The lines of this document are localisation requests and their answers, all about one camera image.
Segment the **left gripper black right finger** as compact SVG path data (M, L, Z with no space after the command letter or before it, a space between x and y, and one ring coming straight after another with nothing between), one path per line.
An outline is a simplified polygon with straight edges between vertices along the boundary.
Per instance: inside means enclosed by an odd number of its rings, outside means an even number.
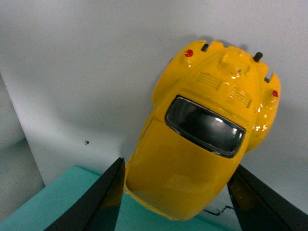
M308 215L239 165L227 183L243 231L306 231Z

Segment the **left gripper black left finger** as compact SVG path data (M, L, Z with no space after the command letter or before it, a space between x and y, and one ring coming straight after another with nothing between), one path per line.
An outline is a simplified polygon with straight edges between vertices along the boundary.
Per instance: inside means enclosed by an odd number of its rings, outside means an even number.
M125 160L120 157L45 230L114 231L123 197L125 172Z

